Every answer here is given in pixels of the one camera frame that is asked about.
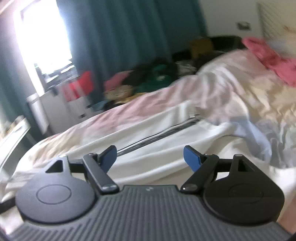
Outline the cream zip-up jacket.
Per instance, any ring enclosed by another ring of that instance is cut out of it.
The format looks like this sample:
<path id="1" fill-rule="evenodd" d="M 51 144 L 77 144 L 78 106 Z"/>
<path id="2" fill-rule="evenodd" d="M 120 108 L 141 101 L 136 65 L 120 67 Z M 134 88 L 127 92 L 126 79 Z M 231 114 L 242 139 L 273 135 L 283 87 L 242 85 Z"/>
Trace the cream zip-up jacket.
<path id="1" fill-rule="evenodd" d="M 266 173 L 284 192 L 295 195 L 295 127 L 270 120 L 251 121 L 247 116 L 200 117 L 198 123 L 168 137 L 159 134 L 199 113 L 183 102 L 137 121 L 125 116 L 100 114 L 63 133 L 34 145 L 19 161 L 12 177 L 1 182 L 1 201 L 12 198 L 37 172 L 56 156 L 70 159 L 100 153 L 110 145 L 119 151 L 135 150 L 119 157 L 109 174 L 119 185 L 177 184 L 191 174 L 183 160 L 184 146 L 206 154 L 230 158 L 243 154 Z"/>

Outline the red cloth on stand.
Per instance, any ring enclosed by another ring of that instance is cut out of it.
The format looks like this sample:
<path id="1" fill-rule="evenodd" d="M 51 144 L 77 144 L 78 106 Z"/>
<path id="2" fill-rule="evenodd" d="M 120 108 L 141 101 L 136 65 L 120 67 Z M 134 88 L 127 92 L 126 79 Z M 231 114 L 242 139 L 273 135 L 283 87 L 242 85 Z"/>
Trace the red cloth on stand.
<path id="1" fill-rule="evenodd" d="M 67 102 L 79 99 L 81 93 L 83 96 L 89 95 L 94 91 L 91 71 L 83 72 L 77 80 L 65 84 L 62 89 Z"/>

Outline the pink cloth on bed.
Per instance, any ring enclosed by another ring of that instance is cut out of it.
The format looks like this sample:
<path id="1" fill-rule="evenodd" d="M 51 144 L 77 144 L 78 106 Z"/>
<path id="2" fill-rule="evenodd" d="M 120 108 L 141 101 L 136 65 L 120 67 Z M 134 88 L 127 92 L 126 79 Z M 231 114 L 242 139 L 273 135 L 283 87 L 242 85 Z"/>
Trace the pink cloth on bed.
<path id="1" fill-rule="evenodd" d="M 243 45 L 264 65 L 272 70 L 284 83 L 295 87 L 295 58 L 282 57 L 263 39 L 242 39 Z"/>

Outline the teal curtain left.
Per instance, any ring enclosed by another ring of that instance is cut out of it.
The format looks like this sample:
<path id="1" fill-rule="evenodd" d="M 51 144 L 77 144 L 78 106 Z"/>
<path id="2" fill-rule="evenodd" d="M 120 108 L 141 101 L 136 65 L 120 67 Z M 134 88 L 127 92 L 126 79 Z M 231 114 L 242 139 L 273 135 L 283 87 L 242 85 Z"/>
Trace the teal curtain left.
<path id="1" fill-rule="evenodd" d="M 12 122 L 22 115 L 31 126 L 33 138 L 36 141 L 40 141 L 43 138 L 27 103 L 23 85 L 16 72 L 16 64 L 12 59 L 11 50 L 4 43 L 1 43 L 1 105 L 9 121 Z"/>

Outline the pile of dark clothes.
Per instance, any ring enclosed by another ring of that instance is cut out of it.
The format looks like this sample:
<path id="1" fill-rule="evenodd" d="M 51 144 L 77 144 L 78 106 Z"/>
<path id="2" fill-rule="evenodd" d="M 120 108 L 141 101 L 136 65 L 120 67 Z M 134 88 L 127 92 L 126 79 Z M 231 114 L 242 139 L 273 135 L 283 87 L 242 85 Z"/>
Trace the pile of dark clothes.
<path id="1" fill-rule="evenodd" d="M 188 49 L 172 54 L 171 61 L 156 58 L 150 63 L 135 66 L 120 86 L 105 92 L 102 109 L 109 110 L 145 93 L 168 87 L 181 77 L 195 74 L 211 60 L 243 48 L 242 38 L 238 36 L 196 38 Z"/>

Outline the teal curtain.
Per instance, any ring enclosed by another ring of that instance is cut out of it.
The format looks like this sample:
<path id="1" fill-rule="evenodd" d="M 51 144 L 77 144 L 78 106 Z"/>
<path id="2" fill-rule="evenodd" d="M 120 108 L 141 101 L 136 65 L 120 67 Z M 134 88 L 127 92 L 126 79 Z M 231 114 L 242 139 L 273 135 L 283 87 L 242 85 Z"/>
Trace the teal curtain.
<path id="1" fill-rule="evenodd" d="M 12 59 L 11 50 L 4 43 L 1 43 L 1 105 L 9 121 L 12 122 L 22 115 L 31 126 L 33 138 L 36 141 L 40 141 L 43 138 L 27 103 L 23 85 L 16 72 L 16 64 Z"/>
<path id="2" fill-rule="evenodd" d="M 91 98 L 103 99 L 114 74 L 186 49 L 206 35 L 198 1 L 57 1 L 73 62 L 90 71 Z"/>

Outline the white dressing table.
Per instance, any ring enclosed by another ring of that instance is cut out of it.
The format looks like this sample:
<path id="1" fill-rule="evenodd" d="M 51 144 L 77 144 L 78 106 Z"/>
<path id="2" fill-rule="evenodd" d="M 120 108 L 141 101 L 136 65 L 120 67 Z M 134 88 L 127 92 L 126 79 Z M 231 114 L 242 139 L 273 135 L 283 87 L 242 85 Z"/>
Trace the white dressing table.
<path id="1" fill-rule="evenodd" d="M 3 139 L 1 139 L 1 169 L 8 161 L 17 145 L 23 140 L 31 126 L 26 118 L 23 118 Z"/>

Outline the pink garment in pile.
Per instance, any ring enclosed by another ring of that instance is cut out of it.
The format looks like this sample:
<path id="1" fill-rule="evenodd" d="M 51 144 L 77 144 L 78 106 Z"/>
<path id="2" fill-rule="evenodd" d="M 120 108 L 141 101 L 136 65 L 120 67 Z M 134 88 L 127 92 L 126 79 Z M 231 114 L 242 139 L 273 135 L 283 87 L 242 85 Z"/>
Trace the pink garment in pile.
<path id="1" fill-rule="evenodd" d="M 120 86 L 123 80 L 125 80 L 125 78 L 127 78 L 130 73 L 132 73 L 132 70 L 118 72 L 113 75 L 109 80 L 104 82 L 104 91 L 111 91 Z"/>

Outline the silver garment steamer stand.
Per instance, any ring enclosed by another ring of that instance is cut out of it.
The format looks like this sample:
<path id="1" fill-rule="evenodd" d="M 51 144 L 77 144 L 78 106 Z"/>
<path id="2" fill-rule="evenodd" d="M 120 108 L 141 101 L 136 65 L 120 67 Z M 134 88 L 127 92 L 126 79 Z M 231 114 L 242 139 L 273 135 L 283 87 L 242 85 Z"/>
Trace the silver garment steamer stand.
<path id="1" fill-rule="evenodd" d="M 79 82 L 80 76 L 72 62 L 50 74 L 43 73 L 38 65 L 35 65 L 35 69 L 44 90 L 59 97 L 77 121 L 81 122 L 91 114 L 92 104 Z"/>

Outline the teal curtain right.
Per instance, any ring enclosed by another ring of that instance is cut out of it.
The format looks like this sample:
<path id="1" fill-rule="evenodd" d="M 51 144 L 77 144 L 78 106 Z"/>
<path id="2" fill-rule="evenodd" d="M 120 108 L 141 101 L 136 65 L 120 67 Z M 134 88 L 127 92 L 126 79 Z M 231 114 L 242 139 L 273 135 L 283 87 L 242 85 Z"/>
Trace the teal curtain right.
<path id="1" fill-rule="evenodd" d="M 73 62 L 90 71 L 91 98 L 103 99 L 114 74 L 186 49 L 206 35 L 198 1 L 57 1 Z"/>

